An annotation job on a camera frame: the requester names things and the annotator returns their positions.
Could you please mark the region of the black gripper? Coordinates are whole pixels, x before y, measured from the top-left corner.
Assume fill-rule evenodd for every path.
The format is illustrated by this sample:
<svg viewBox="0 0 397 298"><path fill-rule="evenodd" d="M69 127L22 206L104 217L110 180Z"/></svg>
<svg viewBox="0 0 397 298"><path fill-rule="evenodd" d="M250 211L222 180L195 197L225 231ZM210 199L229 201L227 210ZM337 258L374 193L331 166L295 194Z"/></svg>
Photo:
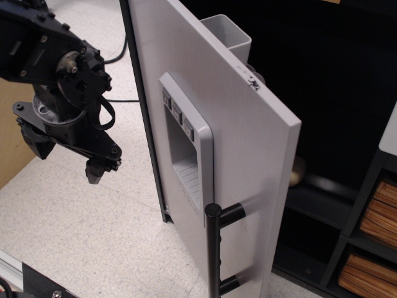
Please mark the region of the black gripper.
<svg viewBox="0 0 397 298"><path fill-rule="evenodd" d="M106 130L93 124L86 111L60 122L56 115L37 96L32 102L17 102L12 111L25 143L41 160L45 160L56 144L86 158L86 177L89 184L98 184L105 172L117 171L121 165L121 148Z"/></svg>

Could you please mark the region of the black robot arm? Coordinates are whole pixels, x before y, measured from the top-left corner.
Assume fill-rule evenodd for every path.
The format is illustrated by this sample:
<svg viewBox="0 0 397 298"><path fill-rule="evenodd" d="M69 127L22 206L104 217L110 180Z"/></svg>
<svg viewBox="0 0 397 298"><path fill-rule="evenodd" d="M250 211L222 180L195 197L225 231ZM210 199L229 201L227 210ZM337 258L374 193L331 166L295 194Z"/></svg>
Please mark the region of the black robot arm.
<svg viewBox="0 0 397 298"><path fill-rule="evenodd" d="M104 98L111 90L100 52L58 22L45 1L1 2L1 77L33 86L31 102L16 102L21 134L45 159L55 145L87 158L86 176L97 184L121 164L121 148L107 131L114 108Z"/></svg>

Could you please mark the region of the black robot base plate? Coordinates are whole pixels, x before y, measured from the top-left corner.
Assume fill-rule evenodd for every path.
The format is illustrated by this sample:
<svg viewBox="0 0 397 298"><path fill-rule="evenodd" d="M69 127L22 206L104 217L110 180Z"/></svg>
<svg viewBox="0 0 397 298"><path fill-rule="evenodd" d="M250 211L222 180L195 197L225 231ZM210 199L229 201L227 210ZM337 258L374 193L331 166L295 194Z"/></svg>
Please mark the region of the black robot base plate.
<svg viewBox="0 0 397 298"><path fill-rule="evenodd" d="M1 297L78 297L29 265L1 265Z"/></svg>

